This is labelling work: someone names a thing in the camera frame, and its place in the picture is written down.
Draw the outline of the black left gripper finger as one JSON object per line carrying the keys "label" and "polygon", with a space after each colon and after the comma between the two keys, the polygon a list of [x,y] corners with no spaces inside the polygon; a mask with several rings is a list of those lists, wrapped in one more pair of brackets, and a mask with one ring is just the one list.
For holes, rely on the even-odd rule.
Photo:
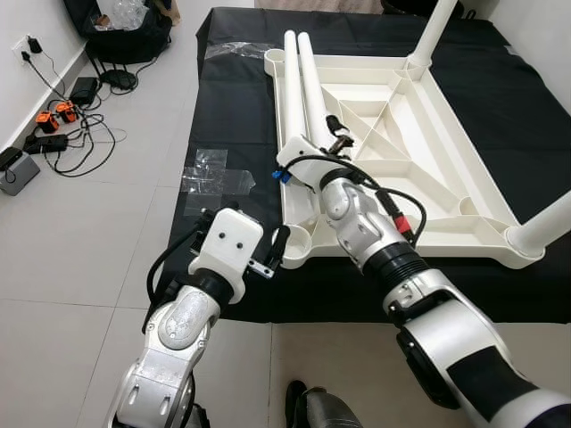
{"label": "black left gripper finger", "polygon": [[278,225],[270,233],[268,269],[280,268],[283,256],[285,256],[286,246],[288,246],[290,233],[289,225]]}

